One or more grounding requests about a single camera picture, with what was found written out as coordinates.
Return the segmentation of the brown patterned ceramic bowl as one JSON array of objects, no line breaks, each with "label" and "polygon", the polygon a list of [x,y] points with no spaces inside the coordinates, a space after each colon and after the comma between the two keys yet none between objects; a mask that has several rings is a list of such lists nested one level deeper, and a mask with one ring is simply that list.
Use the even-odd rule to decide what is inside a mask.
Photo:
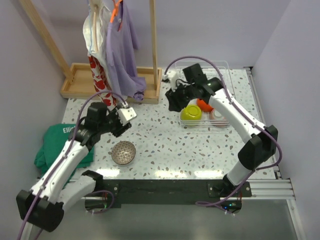
[{"label": "brown patterned ceramic bowl", "polygon": [[112,160],[121,166],[130,164],[136,156],[136,147],[130,141],[120,141],[111,150]]}]

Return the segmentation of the lime green bowl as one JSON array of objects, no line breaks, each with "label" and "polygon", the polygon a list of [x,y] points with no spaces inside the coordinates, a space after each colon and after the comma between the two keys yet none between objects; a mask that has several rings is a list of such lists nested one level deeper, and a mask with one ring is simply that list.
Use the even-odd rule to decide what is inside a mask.
[{"label": "lime green bowl", "polygon": [[180,112],[180,119],[183,121],[198,121],[202,119],[202,110],[194,104],[187,105]]}]

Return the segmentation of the pink white ceramic bowl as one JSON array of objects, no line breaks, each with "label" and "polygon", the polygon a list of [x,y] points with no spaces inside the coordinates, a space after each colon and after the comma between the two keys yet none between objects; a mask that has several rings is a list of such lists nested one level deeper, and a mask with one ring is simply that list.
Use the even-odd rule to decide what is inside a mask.
[{"label": "pink white ceramic bowl", "polygon": [[210,123],[217,128],[226,128],[229,126],[229,122],[226,118],[218,112],[215,108],[209,114]]}]

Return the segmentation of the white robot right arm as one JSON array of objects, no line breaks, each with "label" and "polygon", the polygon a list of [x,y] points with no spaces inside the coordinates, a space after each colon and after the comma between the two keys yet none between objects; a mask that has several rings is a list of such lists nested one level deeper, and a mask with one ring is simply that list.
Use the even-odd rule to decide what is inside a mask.
[{"label": "white robot right arm", "polygon": [[201,99],[222,114],[244,142],[237,163],[223,178],[223,192],[233,197],[241,190],[240,184],[275,154],[278,130],[249,114],[227,89],[222,76],[208,79],[198,63],[184,68],[183,74],[184,80],[180,80],[178,72],[165,71],[164,79],[171,84],[165,94],[168,109],[180,112],[190,101]]}]

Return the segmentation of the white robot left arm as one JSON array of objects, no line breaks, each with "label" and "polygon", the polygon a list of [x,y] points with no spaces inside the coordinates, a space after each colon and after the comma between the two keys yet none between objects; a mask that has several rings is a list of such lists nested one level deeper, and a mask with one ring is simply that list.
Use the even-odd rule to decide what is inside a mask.
[{"label": "white robot left arm", "polygon": [[27,223],[47,232],[61,223],[65,211],[87,195],[99,196],[105,192],[103,176],[86,170],[75,183],[68,186],[70,176],[78,164],[105,133],[121,136],[137,117],[126,102],[109,111],[101,102],[93,102],[84,117],[79,116],[60,154],[42,178],[30,190],[21,190],[16,196],[22,227]]}]

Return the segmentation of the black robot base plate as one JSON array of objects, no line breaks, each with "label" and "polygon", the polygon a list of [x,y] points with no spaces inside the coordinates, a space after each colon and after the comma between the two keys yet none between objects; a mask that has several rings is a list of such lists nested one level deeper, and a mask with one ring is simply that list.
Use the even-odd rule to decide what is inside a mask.
[{"label": "black robot base plate", "polygon": [[105,179],[99,190],[109,193],[95,193],[89,196],[84,206],[87,211],[101,211],[112,204],[113,208],[122,205],[194,205],[198,201],[214,203],[231,196],[240,200],[251,197],[249,182],[245,182],[237,192],[236,187],[228,186],[222,179]]}]

